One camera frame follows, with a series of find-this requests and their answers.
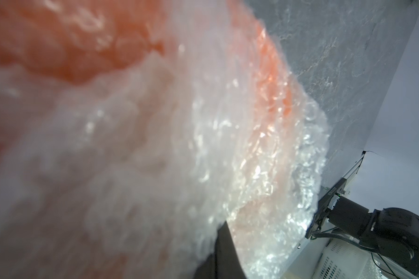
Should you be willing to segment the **orange plate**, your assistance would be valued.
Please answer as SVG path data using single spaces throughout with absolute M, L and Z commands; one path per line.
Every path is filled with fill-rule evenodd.
M 247 41 L 258 56 L 256 111 L 273 119 L 292 111 L 292 92 L 279 83 L 285 64 L 263 24 L 242 1 L 0 1 L 0 67 L 20 66 L 25 81 L 54 79 L 74 86 L 140 64 L 151 54 L 174 59 L 178 34 L 204 35 L 227 15 L 232 55 Z

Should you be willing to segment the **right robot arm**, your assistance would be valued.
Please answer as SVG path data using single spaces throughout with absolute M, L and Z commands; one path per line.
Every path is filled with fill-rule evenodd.
M 412 275 L 419 275 L 419 216 L 405 209 L 367 208 L 340 197 L 327 215 L 333 225 Z

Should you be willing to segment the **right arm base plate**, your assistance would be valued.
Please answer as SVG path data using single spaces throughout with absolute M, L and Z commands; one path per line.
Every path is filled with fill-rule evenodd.
M 322 198 L 320 198 L 320 200 L 318 201 L 318 209 L 314 214 L 310 226 L 306 230 L 306 239 L 310 239 L 316 231 L 322 228 L 325 219 L 327 218 L 329 211 L 328 208 L 331 204 L 331 201 L 335 197 L 339 197 L 340 195 L 342 195 L 343 189 L 345 188 L 347 181 L 348 180 L 346 178 L 342 177 L 334 186 L 327 190 L 327 192 Z

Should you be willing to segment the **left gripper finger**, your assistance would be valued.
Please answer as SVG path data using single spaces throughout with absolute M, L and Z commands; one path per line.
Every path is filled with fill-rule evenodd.
M 228 223 L 218 230 L 214 252 L 196 270 L 194 279 L 246 279 Z

